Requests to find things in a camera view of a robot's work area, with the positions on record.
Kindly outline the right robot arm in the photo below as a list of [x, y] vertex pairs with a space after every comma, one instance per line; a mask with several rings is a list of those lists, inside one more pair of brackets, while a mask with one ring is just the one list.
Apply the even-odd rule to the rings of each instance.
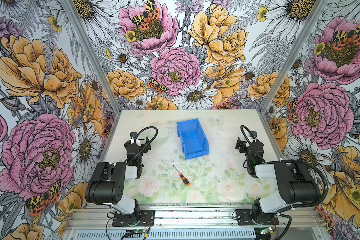
[[279, 160], [266, 162], [263, 159], [264, 144], [251, 134], [238, 138], [235, 148], [246, 157], [244, 168], [255, 179], [272, 179], [277, 183], [277, 191], [256, 199], [250, 210], [237, 210], [240, 225], [278, 224], [278, 216], [294, 208], [310, 208], [320, 204], [327, 196], [328, 183], [320, 190], [310, 174], [319, 169], [299, 160]]

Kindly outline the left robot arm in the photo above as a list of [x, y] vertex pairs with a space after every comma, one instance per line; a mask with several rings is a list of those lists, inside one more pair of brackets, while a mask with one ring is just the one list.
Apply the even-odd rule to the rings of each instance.
[[86, 202], [107, 206], [115, 211], [115, 227], [136, 226], [143, 220], [138, 201], [125, 193], [124, 186], [127, 180], [138, 180], [142, 176], [143, 154], [151, 150], [152, 140], [139, 139], [136, 132], [130, 136], [131, 139], [124, 144], [127, 159], [113, 164], [98, 163], [85, 193]]

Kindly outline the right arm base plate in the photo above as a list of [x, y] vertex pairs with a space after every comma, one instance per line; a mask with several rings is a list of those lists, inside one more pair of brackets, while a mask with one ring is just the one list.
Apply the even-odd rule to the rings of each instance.
[[237, 209], [234, 212], [234, 219], [239, 226], [277, 226], [279, 219], [276, 214], [254, 213], [250, 209]]

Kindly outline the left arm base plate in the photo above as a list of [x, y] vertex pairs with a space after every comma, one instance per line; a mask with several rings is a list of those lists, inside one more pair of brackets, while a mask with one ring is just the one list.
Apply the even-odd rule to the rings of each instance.
[[140, 210], [130, 215], [115, 214], [113, 227], [152, 227], [155, 222], [156, 211]]

